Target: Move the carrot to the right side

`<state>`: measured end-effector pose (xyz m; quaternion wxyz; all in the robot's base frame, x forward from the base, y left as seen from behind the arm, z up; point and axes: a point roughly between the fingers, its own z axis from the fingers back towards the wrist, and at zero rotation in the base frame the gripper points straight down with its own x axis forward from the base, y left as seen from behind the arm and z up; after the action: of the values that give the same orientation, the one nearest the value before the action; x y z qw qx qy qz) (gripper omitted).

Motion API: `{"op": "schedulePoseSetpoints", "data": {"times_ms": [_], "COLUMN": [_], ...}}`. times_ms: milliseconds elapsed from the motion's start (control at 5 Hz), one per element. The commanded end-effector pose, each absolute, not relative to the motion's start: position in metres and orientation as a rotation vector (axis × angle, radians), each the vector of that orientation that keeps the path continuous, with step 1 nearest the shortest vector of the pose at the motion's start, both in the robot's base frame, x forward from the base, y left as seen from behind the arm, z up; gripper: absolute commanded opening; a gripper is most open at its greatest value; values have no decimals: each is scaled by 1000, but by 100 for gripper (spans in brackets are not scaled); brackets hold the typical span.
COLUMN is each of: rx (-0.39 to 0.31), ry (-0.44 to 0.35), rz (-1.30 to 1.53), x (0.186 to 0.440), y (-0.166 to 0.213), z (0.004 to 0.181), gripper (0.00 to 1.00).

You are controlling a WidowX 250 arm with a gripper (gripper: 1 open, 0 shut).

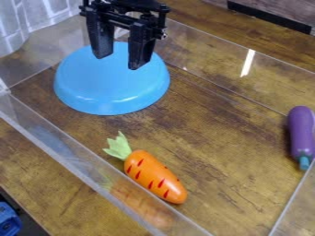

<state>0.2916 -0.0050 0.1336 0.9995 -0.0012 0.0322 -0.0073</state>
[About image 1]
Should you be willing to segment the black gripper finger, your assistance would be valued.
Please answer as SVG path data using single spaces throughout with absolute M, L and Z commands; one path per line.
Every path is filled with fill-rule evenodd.
M 155 39 L 151 36 L 153 30 L 143 22 L 134 23 L 129 38 L 129 67 L 133 70 L 139 69 L 150 62 Z
M 87 11 L 87 32 L 94 55 L 103 59 L 114 53 L 115 26 L 97 11 Z

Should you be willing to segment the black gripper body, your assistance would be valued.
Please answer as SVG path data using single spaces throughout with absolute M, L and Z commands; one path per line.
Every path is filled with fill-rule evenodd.
M 154 39 L 163 40 L 166 34 L 166 15 L 170 7 L 158 0 L 83 0 L 81 15 L 97 13 L 97 19 L 130 29 L 135 23 L 143 23 Z

